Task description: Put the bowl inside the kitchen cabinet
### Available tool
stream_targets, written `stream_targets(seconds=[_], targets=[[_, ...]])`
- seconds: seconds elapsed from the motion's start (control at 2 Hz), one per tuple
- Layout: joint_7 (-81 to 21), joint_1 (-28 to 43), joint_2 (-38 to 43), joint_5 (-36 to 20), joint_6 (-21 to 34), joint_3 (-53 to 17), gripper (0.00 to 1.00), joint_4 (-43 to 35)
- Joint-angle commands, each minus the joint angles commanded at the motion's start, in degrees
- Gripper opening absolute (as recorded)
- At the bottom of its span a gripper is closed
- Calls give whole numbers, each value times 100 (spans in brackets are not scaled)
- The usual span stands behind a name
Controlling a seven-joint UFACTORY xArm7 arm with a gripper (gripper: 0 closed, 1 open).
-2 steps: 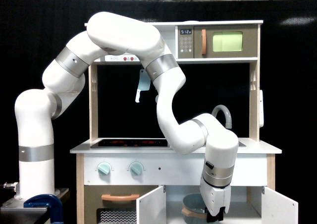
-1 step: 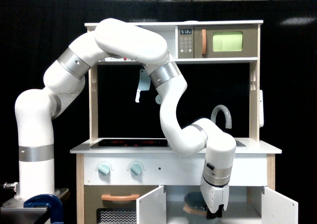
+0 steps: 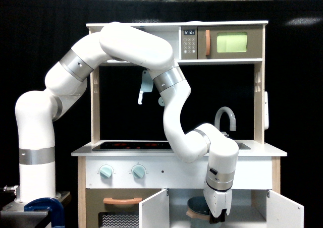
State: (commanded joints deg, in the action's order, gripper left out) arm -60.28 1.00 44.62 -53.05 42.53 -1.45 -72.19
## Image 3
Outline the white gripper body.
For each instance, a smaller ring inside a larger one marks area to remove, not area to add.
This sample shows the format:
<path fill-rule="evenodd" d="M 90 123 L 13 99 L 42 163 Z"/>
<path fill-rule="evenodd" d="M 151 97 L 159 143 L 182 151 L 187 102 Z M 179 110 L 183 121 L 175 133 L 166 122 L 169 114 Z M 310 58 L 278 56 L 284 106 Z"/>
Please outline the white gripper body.
<path fill-rule="evenodd" d="M 220 217 L 222 213 L 230 214 L 232 204 L 232 189 L 217 191 L 204 182 L 203 194 L 213 217 Z"/>

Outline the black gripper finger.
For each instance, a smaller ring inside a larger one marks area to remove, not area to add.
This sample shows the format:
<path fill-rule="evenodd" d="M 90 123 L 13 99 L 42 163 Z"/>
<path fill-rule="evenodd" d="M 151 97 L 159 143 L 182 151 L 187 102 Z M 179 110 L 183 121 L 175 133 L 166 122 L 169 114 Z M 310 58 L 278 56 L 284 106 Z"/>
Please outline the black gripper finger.
<path fill-rule="evenodd" d="M 209 212 L 210 214 L 209 223 L 218 224 L 218 223 L 225 222 L 226 211 L 227 211 L 226 209 L 223 209 L 221 211 L 221 214 L 218 217 L 214 217 L 213 214 Z"/>

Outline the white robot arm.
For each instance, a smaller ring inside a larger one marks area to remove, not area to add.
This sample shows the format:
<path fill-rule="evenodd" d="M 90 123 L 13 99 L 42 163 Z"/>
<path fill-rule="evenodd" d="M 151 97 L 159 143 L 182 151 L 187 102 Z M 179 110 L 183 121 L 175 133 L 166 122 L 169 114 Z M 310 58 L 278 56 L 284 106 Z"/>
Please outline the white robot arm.
<path fill-rule="evenodd" d="M 15 105 L 19 137 L 20 200 L 53 198 L 55 133 L 58 120 L 81 97 L 87 77 L 103 62 L 124 60 L 148 70 L 165 103 L 165 136 L 177 157 L 192 163 L 208 155 L 203 194 L 212 222 L 230 213 L 238 145 L 215 126 L 205 123 L 184 133 L 182 107 L 191 88 L 164 39 L 123 23 L 112 22 L 89 34 L 57 62 L 45 77 L 46 88 L 22 94 Z"/>

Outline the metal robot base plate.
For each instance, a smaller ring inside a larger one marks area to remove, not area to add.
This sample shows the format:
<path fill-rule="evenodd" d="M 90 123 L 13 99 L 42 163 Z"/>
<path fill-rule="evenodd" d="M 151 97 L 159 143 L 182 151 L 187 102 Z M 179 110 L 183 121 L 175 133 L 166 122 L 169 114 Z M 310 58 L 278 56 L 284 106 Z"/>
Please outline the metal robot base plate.
<path fill-rule="evenodd" d="M 54 198 L 40 198 L 31 202 L 23 202 L 20 200 L 20 187 L 19 186 L 4 186 L 1 187 L 1 195 L 9 195 L 14 199 L 7 202 L 1 208 L 1 215 L 4 217 L 9 216 L 32 216 L 42 215 L 64 216 L 64 207 L 71 201 L 71 194 L 68 191 L 56 192 Z"/>

